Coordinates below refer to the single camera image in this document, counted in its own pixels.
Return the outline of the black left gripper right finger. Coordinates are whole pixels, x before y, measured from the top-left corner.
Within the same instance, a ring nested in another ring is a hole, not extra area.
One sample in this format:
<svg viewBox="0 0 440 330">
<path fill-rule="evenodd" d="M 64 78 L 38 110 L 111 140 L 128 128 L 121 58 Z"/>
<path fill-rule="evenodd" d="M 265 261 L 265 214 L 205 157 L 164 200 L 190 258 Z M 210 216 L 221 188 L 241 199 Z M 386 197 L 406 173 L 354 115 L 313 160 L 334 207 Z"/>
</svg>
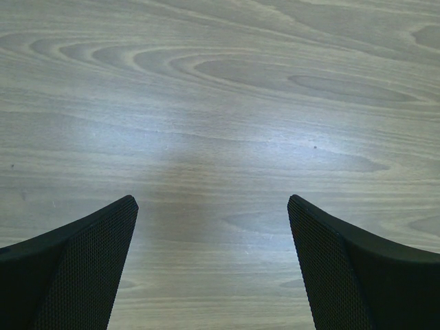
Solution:
<svg viewBox="0 0 440 330">
<path fill-rule="evenodd" d="M 298 195 L 287 204 L 316 329 L 438 329 L 439 255 L 377 236 Z"/>
</svg>

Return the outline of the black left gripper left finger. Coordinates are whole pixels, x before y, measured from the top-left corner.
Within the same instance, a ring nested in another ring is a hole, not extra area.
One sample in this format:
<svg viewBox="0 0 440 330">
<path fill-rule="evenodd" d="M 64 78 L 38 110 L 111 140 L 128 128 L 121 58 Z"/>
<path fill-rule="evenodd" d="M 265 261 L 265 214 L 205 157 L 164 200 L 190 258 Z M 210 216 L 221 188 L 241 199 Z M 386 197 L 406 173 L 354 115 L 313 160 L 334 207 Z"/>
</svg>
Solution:
<svg viewBox="0 0 440 330">
<path fill-rule="evenodd" d="M 1 328 L 107 329 L 138 210 L 127 195 L 1 248 Z"/>
</svg>

